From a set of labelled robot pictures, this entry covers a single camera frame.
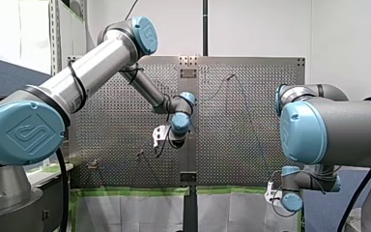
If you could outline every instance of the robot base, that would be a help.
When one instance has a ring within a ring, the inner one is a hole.
[[[40,189],[31,190],[22,166],[0,167],[0,232],[42,232],[42,196]]]

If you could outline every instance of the light blue joint cap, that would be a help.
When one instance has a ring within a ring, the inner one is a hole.
[[[146,16],[135,16],[132,18],[132,29],[143,53],[154,54],[158,48],[158,37],[152,21]]]
[[[175,134],[186,134],[188,132],[189,117],[188,115],[178,112],[175,113],[171,120],[171,130]]]
[[[60,147],[65,126],[59,113],[37,101],[0,105],[0,164],[40,162]]]
[[[311,103],[286,104],[279,133],[282,150],[289,160],[315,164],[324,158],[328,146],[327,129],[321,114]]]
[[[331,192],[338,192],[342,188],[342,182],[339,178],[339,176],[336,176],[336,182],[333,188],[330,190]]]
[[[281,92],[284,90],[286,85],[280,85],[275,91],[275,112],[276,115],[281,116]]]
[[[189,93],[189,92],[182,92],[180,94],[180,96],[182,96],[183,98],[185,98],[187,101],[189,101],[192,105],[195,105],[195,97],[193,94]]]
[[[288,176],[299,171],[300,169],[297,166],[283,166],[281,176]]]
[[[282,197],[282,206],[289,212],[298,212],[302,209],[303,202],[300,196],[294,193],[287,193]]]

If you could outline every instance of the industrial robot arm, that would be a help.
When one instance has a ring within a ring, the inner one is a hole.
[[[330,85],[280,86],[275,109],[280,116],[285,157],[316,164],[313,171],[282,168],[281,203],[286,210],[301,209],[300,189],[339,191],[341,184],[334,165],[371,167],[371,98],[348,101],[342,91]],[[371,170],[354,194],[338,231],[370,177]],[[362,227],[371,231],[371,191],[362,207]]]
[[[0,164],[42,161],[61,145],[70,117],[86,99],[120,72],[153,107],[174,113],[170,139],[181,146],[195,98],[188,92],[165,97],[137,68],[137,61],[157,50],[157,33],[144,16],[109,25],[100,44],[40,86],[26,86],[0,101]]]

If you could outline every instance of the pegboard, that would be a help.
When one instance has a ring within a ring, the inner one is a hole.
[[[154,114],[116,74],[73,119],[71,156],[79,162],[71,185],[177,187],[185,160],[196,160],[187,165],[197,171],[198,185],[263,185],[274,169],[288,163],[280,148],[274,92],[281,83],[303,84],[303,64],[301,58],[198,57],[192,64],[194,86],[188,84],[193,78],[181,76],[180,57],[147,57],[140,65],[162,93],[175,95],[191,86],[197,94],[196,149],[165,146],[156,159],[152,132],[166,115]]]
[[[264,186],[289,163],[282,154],[274,94],[303,84],[298,58],[201,58],[198,185]]]
[[[178,86],[176,63],[140,66],[162,93],[172,96]],[[71,174],[72,186],[178,186],[178,151],[165,146],[156,159],[153,149],[153,129],[165,120],[122,76],[113,76],[74,117],[71,155],[80,161]]]

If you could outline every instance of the black pole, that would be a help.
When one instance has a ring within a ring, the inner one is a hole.
[[[203,0],[203,56],[209,55],[209,0]]]

